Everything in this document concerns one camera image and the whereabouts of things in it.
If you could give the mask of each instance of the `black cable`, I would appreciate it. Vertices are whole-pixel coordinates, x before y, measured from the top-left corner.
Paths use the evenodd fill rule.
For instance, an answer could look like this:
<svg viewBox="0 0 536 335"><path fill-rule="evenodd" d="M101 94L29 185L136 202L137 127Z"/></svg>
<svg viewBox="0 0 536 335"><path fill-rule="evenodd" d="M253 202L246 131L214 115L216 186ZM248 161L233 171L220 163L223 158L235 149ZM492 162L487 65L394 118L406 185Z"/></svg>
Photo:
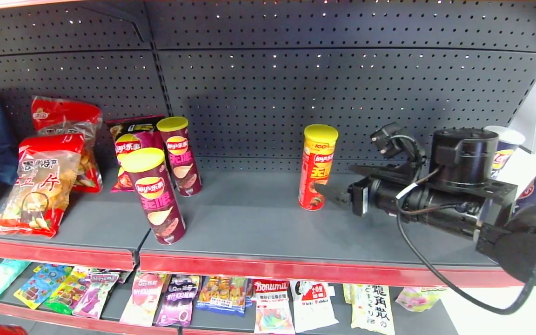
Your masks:
<svg viewBox="0 0 536 335"><path fill-rule="evenodd" d="M396 205L397 207L400 207L398 201L396 201ZM527 301L528 297L530 296L532 289L534 288L534 286L536 286L536 265L535 265L532 271L532 276L530 276L529 280L525 283L525 286L523 287L519 295L516 297L512 305L504 309L493 307L491 305L487 305L486 303L479 301L478 299L475 299L474 297L472 297L465 291L458 288L455 284L453 284L450 280L448 280L444 275L442 275L440 271L438 271L438 269L436 269L433 265L431 265L431 263L421 254L421 252L419 252L419 250L415 248L415 246L413 245L413 242L411 242L411 240L405 233L404 227L402 227L402 222L400 221L400 214L396 214L396 224L398 225L398 230L400 231L402 238L404 238L404 241L407 243L409 248L411 248L413 253L415 253L417 258L419 258L419 260L425 265L425 267L427 267L427 269L429 269L436 277L438 277L438 279L441 280L446 286L448 286L453 291L458 293L458 295L470 301L471 303L477 305L478 307L481 307L485 310L489 310L489 312L494 312L496 314L501 314L501 315L513 314L524 305L524 303Z"/></svg>

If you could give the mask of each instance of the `store shelf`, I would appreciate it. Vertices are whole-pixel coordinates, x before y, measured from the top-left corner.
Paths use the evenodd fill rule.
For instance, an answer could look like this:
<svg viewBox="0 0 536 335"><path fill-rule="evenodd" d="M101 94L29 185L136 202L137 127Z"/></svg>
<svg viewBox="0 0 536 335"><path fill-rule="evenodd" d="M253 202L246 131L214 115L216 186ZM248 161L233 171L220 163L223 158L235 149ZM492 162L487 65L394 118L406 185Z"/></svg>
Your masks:
<svg viewBox="0 0 536 335"><path fill-rule="evenodd" d="M342 286L334 284L336 295L332 299L334 315L338 324L330 327L306 331L302 334L311 335L359 335L370 332L355 328L351 329L351 305L344 302ZM398 296L401 288L390 288L392 301L392 313L394 317L394 329L396 335L415 335L419 331L415 329L426 329L428 335L457 335L456 329L449 318L441 301L426 312L415 313L405 310L394 299ZM229 333L253 333L255 324L255 307L247 308L245 316L231 316L208 312L206 310L194 310L192 322L189 328L183 328L183 335L216 335Z"/></svg>
<svg viewBox="0 0 536 335"><path fill-rule="evenodd" d="M48 322L59 324L62 326L76 327L82 329L90 329L95 331L106 331L109 333L119 334L151 334L151 335L175 335L177 328L172 327L140 327L120 324L119 318L130 297L132 282L134 276L123 285L115 286L109 299L102 311L100 320L89 318L80 318L78 316L64 315L52 312L46 307L39 307L36 310L29 309L21 301L13 296L13 293L18 290L32 275L34 268L38 263L32 263L26 268L22 274L9 286L9 288L0 297L0 314L15 316L34 322Z"/></svg>
<svg viewBox="0 0 536 335"><path fill-rule="evenodd" d="M133 193L110 193L117 170L97 194L72 194L57 235L0 235L0 258L131 270L149 227ZM7 193L0 196L0 212Z"/></svg>
<svg viewBox="0 0 536 335"><path fill-rule="evenodd" d="M140 250L144 271L223 274L390 286L441 284L402 240L395 219L374 209L365 218L333 204L309 212L297 204L298 173L206 172L204 189L180 198L185 237L163 246L149 235ZM331 176L330 185L359 177ZM520 282L462 240L421 224L414 244L459 286Z"/></svg>

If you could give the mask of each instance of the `lay's paper cup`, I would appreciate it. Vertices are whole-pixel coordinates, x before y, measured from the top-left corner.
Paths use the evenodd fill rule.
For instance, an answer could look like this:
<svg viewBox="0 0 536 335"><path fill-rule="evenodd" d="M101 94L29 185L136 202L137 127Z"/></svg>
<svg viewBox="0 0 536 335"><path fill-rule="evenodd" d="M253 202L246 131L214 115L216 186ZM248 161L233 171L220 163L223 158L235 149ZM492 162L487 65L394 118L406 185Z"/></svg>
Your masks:
<svg viewBox="0 0 536 335"><path fill-rule="evenodd" d="M499 136L493 166L491 166L491 178L495 180L514 151L525 142L525 136L502 126L487 126L483 129L493 131Z"/></svg>

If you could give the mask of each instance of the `pink snack package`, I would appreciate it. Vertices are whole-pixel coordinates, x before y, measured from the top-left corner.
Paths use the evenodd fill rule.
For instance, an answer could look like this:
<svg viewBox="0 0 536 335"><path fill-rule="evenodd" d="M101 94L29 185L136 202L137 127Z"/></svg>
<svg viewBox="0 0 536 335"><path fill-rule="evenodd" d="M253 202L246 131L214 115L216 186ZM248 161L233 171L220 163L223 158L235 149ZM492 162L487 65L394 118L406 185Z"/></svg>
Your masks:
<svg viewBox="0 0 536 335"><path fill-rule="evenodd" d="M179 324L188 327L192 318L193 299L200 289L200 277L196 275L173 275L168 292L155 326L165 327Z"/></svg>
<svg viewBox="0 0 536 335"><path fill-rule="evenodd" d="M152 326L166 276L138 270L132 285L132 296L129 297L119 323Z"/></svg>

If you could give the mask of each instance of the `purple snack package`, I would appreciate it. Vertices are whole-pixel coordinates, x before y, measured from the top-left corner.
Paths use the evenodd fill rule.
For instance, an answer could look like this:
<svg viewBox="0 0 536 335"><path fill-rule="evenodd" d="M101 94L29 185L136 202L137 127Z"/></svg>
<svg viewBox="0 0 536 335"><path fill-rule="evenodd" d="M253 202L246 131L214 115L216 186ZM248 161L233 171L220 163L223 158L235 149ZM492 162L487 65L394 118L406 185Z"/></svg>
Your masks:
<svg viewBox="0 0 536 335"><path fill-rule="evenodd" d="M189 327L192 318L192 301L200 288L200 276L173 275L168 285L167 294L162 299L156 327L179 324Z"/></svg>

